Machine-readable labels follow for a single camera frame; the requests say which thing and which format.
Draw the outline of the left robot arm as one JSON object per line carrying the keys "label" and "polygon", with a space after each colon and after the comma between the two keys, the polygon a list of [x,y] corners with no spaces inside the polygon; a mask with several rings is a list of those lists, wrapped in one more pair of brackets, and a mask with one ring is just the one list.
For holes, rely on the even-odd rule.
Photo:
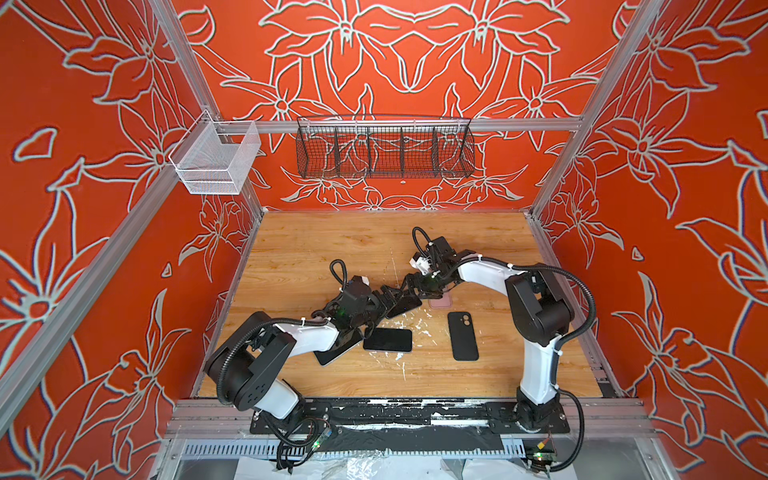
{"label": "left robot arm", "polygon": [[216,397],[239,411],[250,409],[292,422],[303,397],[279,378],[287,360],[319,354],[327,364],[373,336],[379,324],[422,305],[410,287],[373,290],[360,276],[346,281],[338,295],[307,318],[251,314],[207,359],[204,372]]}

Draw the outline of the black smartphone picked up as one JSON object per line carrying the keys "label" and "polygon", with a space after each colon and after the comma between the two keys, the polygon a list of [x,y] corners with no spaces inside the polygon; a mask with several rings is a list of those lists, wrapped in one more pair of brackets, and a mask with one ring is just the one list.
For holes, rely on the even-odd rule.
{"label": "black smartphone picked up", "polygon": [[418,296],[411,294],[403,295],[395,305],[387,312],[387,318],[392,319],[409,311],[418,309],[422,305],[422,300]]}

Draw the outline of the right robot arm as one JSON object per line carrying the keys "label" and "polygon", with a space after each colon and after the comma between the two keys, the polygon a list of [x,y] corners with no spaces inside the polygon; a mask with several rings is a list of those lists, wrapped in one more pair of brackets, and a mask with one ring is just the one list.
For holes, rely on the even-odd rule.
{"label": "right robot arm", "polygon": [[[524,371],[516,392],[516,421],[528,432],[548,425],[564,391],[557,371],[563,347],[584,334],[596,320],[593,293],[573,273],[543,263],[521,265],[471,250],[455,251],[444,237],[418,244],[410,264],[417,270],[405,284],[421,298],[440,298],[450,286],[474,283],[507,297],[512,320],[524,339]],[[572,281],[588,306],[584,322],[572,328],[575,309],[558,278]]]}

